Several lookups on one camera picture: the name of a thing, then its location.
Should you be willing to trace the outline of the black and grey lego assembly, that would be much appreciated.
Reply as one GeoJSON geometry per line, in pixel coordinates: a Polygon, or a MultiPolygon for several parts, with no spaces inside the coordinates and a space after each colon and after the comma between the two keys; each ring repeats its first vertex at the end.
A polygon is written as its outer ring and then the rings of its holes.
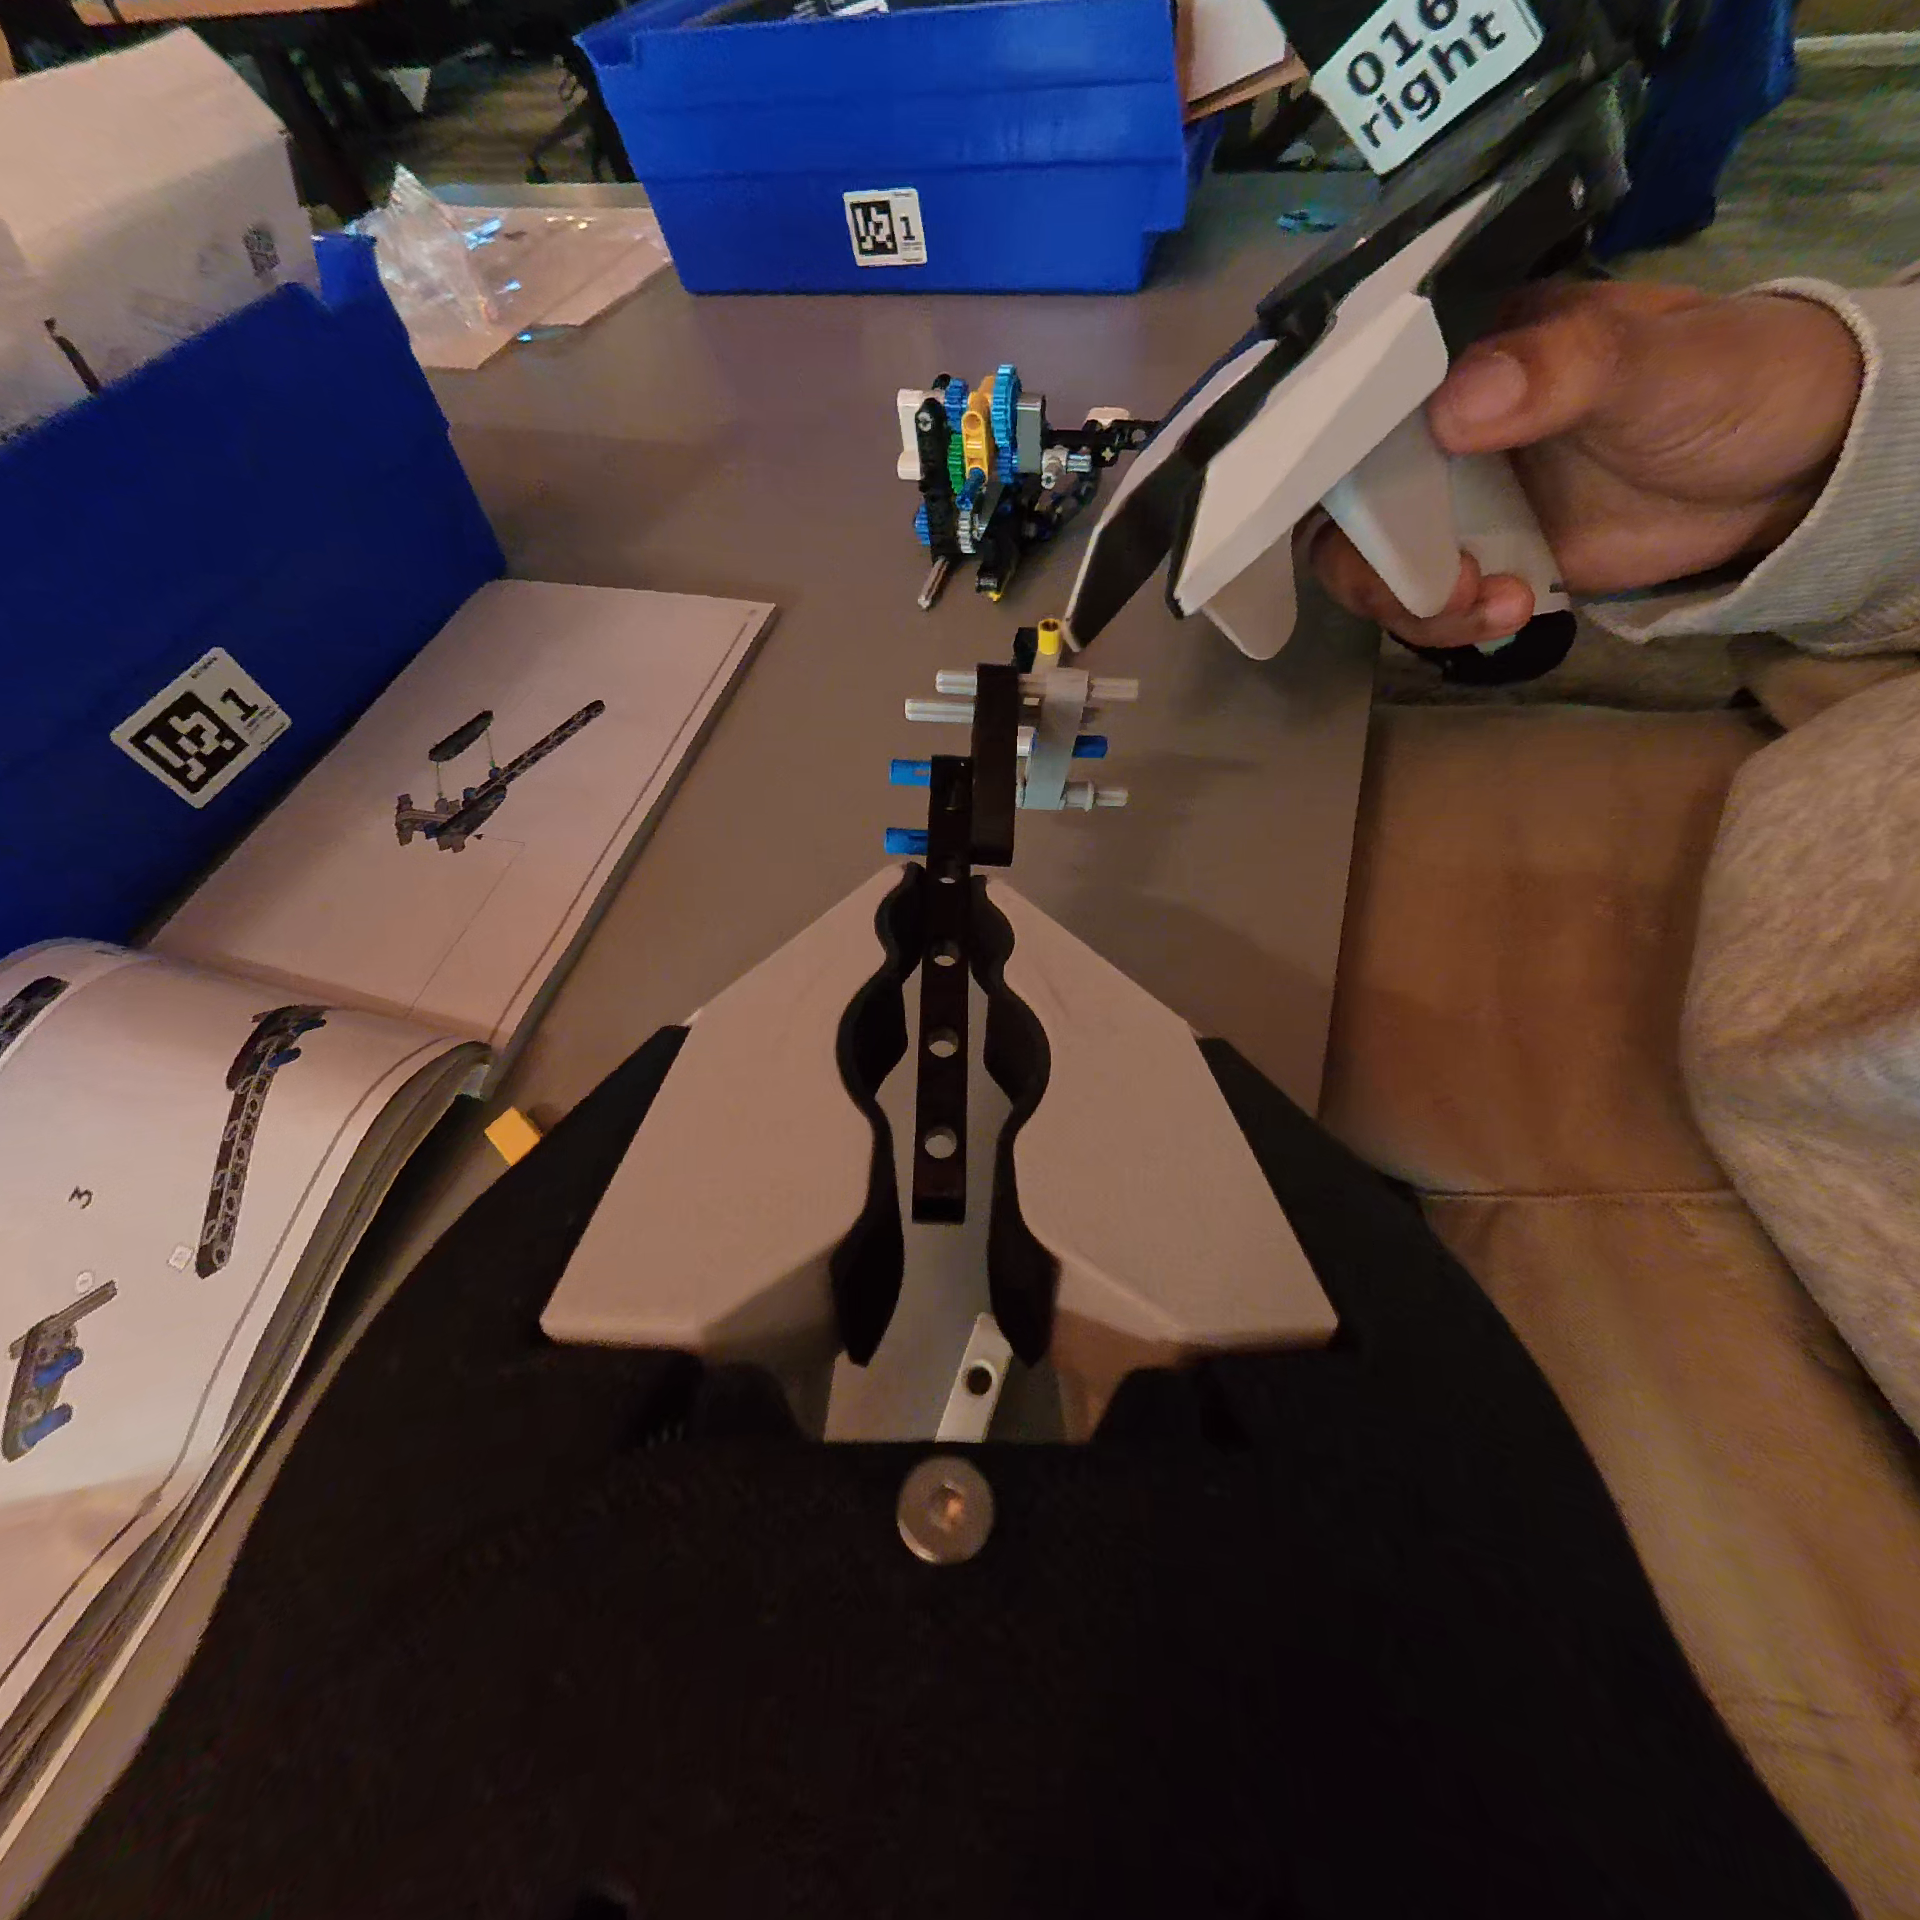
{"type": "Polygon", "coordinates": [[[1125,807],[1128,791],[1094,777],[1107,756],[1098,730],[1140,697],[1140,681],[1092,675],[1036,647],[937,678],[935,697],[910,700],[906,719],[965,726],[961,755],[895,756],[890,785],[925,798],[920,829],[887,829],[887,857],[924,879],[924,988],[910,1212],[920,1225],[968,1216],[968,1085],[972,879],[1010,866],[1025,813],[1125,807]]]}

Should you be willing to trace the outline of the blue striped jacket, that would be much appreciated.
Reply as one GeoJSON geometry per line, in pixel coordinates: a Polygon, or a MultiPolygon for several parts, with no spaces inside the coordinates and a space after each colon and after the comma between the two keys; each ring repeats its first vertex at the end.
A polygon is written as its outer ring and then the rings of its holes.
{"type": "Polygon", "coordinates": [[[1719,181],[1745,135],[1797,86],[1800,2],[1713,2],[1686,52],[1651,86],[1632,192],[1605,251],[1682,245],[1717,222],[1719,181]]]}

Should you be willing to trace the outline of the blue plastic bin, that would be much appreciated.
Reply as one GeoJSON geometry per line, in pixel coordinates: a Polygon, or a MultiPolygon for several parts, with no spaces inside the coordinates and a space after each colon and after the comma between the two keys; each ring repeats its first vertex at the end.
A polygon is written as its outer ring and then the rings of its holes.
{"type": "Polygon", "coordinates": [[[504,574],[375,263],[3,449],[3,950],[160,922],[504,574]]]}
{"type": "Polygon", "coordinates": [[[1131,293],[1212,152],[1172,2],[636,2],[580,50],[689,293],[1131,293]]]}

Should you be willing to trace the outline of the thick lego instruction booklet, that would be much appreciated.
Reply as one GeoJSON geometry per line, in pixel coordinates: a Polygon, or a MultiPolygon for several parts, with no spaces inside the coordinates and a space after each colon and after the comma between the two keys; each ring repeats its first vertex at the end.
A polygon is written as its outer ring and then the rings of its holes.
{"type": "Polygon", "coordinates": [[[3,960],[3,1840],[486,1043],[102,942],[3,960]]]}

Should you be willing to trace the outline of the white cardboard box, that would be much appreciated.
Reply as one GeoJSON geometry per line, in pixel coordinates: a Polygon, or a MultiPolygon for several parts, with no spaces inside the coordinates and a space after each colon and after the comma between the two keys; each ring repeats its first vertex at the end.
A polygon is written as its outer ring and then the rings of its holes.
{"type": "Polygon", "coordinates": [[[284,285],[324,288],[286,132],[194,30],[3,86],[3,437],[284,285]]]}

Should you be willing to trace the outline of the clear plastic bag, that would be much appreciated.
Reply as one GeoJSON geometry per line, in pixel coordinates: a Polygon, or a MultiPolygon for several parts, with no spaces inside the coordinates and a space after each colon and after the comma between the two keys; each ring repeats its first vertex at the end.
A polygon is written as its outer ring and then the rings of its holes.
{"type": "Polygon", "coordinates": [[[552,325],[635,248],[603,209],[459,203],[406,165],[361,234],[409,329],[459,347],[552,325]]]}

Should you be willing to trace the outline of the lego gear assembly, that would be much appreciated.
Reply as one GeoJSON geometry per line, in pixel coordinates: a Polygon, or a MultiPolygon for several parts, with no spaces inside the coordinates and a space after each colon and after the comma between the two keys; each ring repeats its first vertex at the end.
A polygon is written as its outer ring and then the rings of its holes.
{"type": "Polygon", "coordinates": [[[1012,362],[982,382],[939,375],[902,387],[895,413],[899,477],[917,490],[914,533],[928,550],[924,610],[965,568],[975,592],[1000,599],[1021,568],[1092,506],[1106,474],[1160,430],[1120,406],[1060,427],[1012,362]]]}

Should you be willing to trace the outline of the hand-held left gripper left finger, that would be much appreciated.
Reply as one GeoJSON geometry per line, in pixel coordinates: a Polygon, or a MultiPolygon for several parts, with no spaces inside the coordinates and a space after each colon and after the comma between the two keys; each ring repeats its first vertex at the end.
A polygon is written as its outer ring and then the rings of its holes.
{"type": "Polygon", "coordinates": [[[830,1441],[925,1441],[910,1299],[924,866],[887,861],[676,1029],[541,1329],[759,1368],[830,1441]]]}

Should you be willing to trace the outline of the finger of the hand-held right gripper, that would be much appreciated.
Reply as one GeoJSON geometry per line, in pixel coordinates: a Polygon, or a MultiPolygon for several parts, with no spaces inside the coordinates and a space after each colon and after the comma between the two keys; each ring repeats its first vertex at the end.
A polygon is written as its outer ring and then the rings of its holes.
{"type": "Polygon", "coordinates": [[[1211,463],[1178,608],[1222,599],[1326,504],[1395,598],[1435,617],[1453,594],[1453,474],[1424,406],[1447,371],[1428,293],[1398,292],[1369,307],[1351,296],[1211,463]]]}
{"type": "Polygon", "coordinates": [[[1241,338],[1140,449],[1083,550],[1065,610],[1069,649],[1092,647],[1160,570],[1167,603],[1178,610],[1178,584],[1211,466],[1279,379],[1267,365],[1275,353],[1279,338],[1241,338]]]}

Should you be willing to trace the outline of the person's grey sweatshirt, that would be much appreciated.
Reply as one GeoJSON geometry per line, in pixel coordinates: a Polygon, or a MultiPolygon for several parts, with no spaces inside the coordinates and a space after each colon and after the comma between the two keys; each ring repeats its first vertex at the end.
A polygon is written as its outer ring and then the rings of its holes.
{"type": "Polygon", "coordinates": [[[1919,1428],[1919,675],[1733,781],[1683,1006],[1700,1135],[1919,1428]]]}

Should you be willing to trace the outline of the person's right hand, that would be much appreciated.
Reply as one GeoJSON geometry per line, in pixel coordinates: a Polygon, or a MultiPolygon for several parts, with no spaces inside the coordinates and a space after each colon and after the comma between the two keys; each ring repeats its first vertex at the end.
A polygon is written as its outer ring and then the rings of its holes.
{"type": "Polygon", "coordinates": [[[1865,353],[1828,305],[1543,280],[1464,350],[1424,415],[1450,456],[1505,455],[1574,598],[1759,561],[1847,444],[1865,353]]]}

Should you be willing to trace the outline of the white lego beam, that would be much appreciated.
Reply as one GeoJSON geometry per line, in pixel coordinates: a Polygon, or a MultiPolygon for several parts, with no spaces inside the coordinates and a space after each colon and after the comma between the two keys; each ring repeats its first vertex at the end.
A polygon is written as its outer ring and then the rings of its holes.
{"type": "Polygon", "coordinates": [[[1000,1329],[997,1317],[983,1310],[961,1346],[948,1401],[935,1427],[937,1446],[978,1446],[990,1437],[1010,1368],[1012,1340],[1000,1329]]]}

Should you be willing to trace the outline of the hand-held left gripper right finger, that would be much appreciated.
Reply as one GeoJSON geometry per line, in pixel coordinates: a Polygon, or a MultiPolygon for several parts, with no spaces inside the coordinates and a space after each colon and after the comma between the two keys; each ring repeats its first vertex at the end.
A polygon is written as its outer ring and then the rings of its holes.
{"type": "Polygon", "coordinates": [[[1003,882],[975,884],[972,978],[1010,1101],[990,1302],[1065,1441],[1135,1371],[1330,1343],[1328,1289],[1193,1026],[1003,882]]]}

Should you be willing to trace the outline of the brown cardboard piece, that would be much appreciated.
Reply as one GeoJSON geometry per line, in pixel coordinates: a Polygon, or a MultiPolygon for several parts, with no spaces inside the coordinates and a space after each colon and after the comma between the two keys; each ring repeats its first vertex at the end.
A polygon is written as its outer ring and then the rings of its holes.
{"type": "Polygon", "coordinates": [[[1175,2],[1175,28],[1184,124],[1307,80],[1274,2],[1175,2]]]}

